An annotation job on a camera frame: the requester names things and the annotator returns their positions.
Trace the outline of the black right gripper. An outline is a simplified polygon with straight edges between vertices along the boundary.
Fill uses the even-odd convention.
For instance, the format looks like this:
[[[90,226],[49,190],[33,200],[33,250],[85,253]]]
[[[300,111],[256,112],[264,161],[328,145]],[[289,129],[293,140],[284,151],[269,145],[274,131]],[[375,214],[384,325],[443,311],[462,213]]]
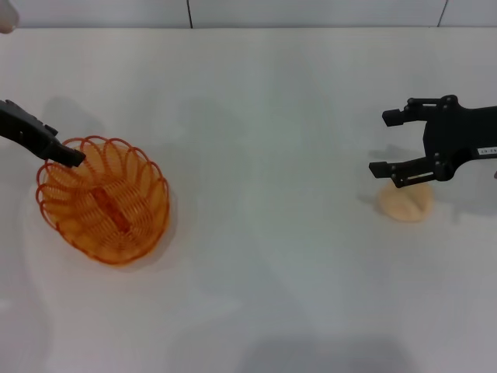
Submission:
[[[371,162],[376,179],[390,179],[398,188],[451,180],[463,164],[496,157],[496,108],[468,109],[454,95],[439,99],[410,98],[402,110],[385,110],[388,127],[426,122],[426,157],[405,162]]]

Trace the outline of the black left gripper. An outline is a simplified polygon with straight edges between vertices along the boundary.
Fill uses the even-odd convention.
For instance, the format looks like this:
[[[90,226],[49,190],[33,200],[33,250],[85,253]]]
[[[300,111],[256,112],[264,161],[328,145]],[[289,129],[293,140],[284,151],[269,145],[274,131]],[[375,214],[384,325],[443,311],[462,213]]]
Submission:
[[[66,167],[79,167],[86,155],[63,145],[58,131],[27,113],[11,100],[1,101],[1,137],[23,146],[40,159],[49,159]]]

